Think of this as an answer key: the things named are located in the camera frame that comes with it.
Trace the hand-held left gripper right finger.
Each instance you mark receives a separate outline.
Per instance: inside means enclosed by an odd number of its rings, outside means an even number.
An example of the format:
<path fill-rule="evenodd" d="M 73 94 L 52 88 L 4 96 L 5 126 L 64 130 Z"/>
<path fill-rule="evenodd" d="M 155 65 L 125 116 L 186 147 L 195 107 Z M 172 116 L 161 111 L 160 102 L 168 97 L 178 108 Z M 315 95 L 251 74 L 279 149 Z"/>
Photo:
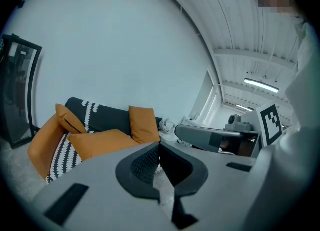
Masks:
<path fill-rule="evenodd" d="M 245 193 L 254 160 L 161 142 L 159 163 L 174 188 L 170 219 L 158 215 L 159 231 L 249 231 L 245 226 L 253 199 Z"/>

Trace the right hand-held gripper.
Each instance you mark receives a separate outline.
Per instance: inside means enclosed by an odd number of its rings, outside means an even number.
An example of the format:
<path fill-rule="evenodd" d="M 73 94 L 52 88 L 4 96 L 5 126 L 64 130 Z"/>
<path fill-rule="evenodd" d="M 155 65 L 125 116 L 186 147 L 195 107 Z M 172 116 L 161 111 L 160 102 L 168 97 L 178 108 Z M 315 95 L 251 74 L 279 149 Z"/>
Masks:
<path fill-rule="evenodd" d="M 283 128 L 276 104 L 271 102 L 241 116 L 231 115 L 224 129 L 180 124 L 174 133 L 183 142 L 212 153 L 219 152 L 223 139 L 247 141 L 251 143 L 248 147 L 250 156 L 257 158 L 264 147 L 280 139 Z"/>

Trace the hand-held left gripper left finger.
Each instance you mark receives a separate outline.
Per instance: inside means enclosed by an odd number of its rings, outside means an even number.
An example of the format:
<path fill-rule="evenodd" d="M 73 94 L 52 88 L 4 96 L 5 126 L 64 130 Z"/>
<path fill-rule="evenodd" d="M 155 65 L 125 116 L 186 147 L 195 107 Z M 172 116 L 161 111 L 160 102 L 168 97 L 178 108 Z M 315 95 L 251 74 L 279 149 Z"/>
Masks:
<path fill-rule="evenodd" d="M 90 158 L 47 185 L 32 201 L 44 214 L 73 184 L 88 190 L 64 223 L 68 231 L 176 231 L 156 200 L 136 198 L 119 184 L 118 163 L 143 148 L 138 145 Z"/>

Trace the small orange zippered cushion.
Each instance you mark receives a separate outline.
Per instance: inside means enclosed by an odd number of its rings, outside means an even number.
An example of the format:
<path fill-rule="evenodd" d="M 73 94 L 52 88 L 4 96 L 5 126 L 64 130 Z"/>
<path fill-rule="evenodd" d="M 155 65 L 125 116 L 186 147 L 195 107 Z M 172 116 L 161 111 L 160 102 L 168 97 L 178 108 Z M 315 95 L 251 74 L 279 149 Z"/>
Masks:
<path fill-rule="evenodd" d="M 59 124 L 71 134 L 86 134 L 87 130 L 81 121 L 64 105 L 55 105 Z"/>

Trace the white washbasin cabinet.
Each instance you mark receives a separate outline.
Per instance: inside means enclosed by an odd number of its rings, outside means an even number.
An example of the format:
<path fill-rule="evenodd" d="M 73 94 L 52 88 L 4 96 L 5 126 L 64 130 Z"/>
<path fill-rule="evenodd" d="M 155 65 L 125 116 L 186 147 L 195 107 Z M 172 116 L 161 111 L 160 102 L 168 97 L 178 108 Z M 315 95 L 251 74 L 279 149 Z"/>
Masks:
<path fill-rule="evenodd" d="M 180 124 L 185 125 L 185 126 L 201 127 L 201 125 L 197 124 L 195 121 L 190 120 L 189 118 L 187 118 L 185 116 L 182 118 Z"/>

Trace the white crumpled garment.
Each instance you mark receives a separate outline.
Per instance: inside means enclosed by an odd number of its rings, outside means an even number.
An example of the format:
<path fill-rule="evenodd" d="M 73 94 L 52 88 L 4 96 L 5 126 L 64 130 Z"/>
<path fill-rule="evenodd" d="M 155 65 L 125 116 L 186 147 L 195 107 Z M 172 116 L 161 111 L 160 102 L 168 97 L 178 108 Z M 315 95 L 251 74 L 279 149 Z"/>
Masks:
<path fill-rule="evenodd" d="M 167 142 L 175 142 L 177 140 L 175 129 L 176 125 L 169 118 L 163 118 L 159 123 L 160 138 Z"/>

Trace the white framed glass partition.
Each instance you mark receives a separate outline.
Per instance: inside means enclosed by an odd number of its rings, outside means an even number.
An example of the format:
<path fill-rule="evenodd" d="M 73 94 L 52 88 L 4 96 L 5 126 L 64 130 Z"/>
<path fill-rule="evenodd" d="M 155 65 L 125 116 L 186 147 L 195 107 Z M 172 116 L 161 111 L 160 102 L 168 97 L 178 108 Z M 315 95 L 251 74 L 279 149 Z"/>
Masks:
<path fill-rule="evenodd" d="M 214 81 L 212 72 L 208 69 L 189 115 L 189 120 L 201 126 L 209 126 L 215 111 L 221 102 L 220 86 Z"/>

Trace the person's white shirt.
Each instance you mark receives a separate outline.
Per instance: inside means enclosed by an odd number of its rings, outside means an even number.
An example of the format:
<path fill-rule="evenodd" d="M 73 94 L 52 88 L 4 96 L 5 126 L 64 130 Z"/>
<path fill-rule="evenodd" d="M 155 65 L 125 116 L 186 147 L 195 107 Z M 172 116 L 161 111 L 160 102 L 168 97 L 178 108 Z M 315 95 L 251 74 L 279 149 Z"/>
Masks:
<path fill-rule="evenodd" d="M 297 33 L 297 73 L 285 91 L 296 124 L 251 169 L 248 184 L 262 184 L 239 231 L 320 231 L 320 38 L 309 23 Z"/>

